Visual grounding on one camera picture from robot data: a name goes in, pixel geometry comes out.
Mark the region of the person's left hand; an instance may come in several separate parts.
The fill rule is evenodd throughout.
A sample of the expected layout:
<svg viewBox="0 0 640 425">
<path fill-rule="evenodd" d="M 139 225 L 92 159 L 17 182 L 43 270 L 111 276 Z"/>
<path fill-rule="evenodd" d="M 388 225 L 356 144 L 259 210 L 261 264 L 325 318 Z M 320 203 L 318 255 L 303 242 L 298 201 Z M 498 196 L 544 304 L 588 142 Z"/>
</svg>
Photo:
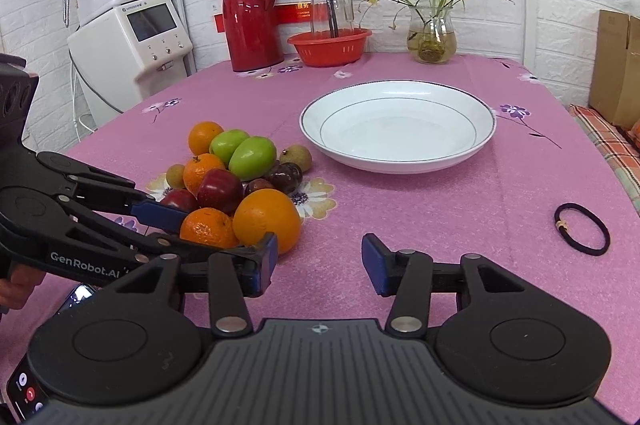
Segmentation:
<svg viewBox="0 0 640 425">
<path fill-rule="evenodd" d="M 39 269 L 17 263 L 10 278 L 0 280 L 0 305 L 10 310 L 22 309 L 45 276 Z"/>
</svg>

